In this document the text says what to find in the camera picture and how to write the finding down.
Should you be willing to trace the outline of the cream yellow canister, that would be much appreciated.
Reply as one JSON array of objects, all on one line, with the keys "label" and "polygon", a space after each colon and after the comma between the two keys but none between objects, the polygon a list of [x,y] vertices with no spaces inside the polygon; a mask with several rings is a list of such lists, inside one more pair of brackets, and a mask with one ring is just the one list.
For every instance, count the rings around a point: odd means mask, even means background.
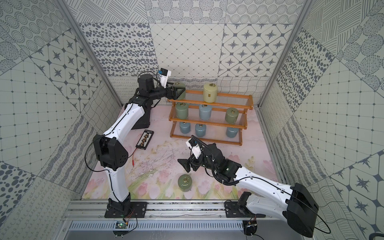
[{"label": "cream yellow canister", "polygon": [[203,88],[203,100],[206,103],[214,103],[218,95],[218,86],[214,83],[206,83]]}]

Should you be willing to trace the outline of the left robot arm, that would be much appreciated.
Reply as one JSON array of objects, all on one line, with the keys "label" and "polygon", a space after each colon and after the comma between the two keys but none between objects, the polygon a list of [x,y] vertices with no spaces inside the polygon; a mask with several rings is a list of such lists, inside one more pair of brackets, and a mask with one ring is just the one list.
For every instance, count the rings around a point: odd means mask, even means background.
[{"label": "left robot arm", "polygon": [[154,100],[176,100],[185,92],[184,87],[168,83],[171,71],[161,68],[156,74],[146,71],[138,76],[139,87],[128,101],[122,115],[102,135],[95,135],[93,146],[96,157],[107,173],[112,205],[122,206],[130,199],[123,167],[130,158],[123,146],[128,133],[138,127],[147,128],[150,123]]}]

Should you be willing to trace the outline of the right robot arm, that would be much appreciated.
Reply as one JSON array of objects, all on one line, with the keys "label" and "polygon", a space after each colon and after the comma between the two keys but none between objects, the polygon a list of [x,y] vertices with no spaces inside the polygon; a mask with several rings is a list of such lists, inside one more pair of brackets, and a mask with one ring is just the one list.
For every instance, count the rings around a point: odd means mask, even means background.
[{"label": "right robot arm", "polygon": [[216,144],[208,145],[196,136],[191,136],[186,145],[189,158],[178,160],[186,172],[204,168],[220,184],[246,189],[237,202],[243,216],[269,215],[286,222],[298,234],[313,237],[319,205],[305,186],[290,186],[255,174],[224,157]]}]

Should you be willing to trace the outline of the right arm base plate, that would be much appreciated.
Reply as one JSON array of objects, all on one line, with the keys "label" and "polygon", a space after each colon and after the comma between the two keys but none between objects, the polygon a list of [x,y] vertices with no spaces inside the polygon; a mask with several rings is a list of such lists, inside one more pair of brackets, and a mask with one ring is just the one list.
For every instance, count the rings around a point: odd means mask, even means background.
[{"label": "right arm base plate", "polygon": [[266,215],[254,214],[244,206],[239,206],[238,202],[227,200],[224,202],[226,218],[265,218]]}]

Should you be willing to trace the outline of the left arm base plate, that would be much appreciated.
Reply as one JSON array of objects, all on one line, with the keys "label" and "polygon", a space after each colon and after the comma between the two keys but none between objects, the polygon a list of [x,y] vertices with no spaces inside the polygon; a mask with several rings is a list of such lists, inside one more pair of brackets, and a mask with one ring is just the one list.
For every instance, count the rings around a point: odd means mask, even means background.
[{"label": "left arm base plate", "polygon": [[127,202],[127,203],[117,203],[112,201],[107,204],[107,209],[104,217],[107,219],[114,218],[144,218],[147,211],[147,202]]}]

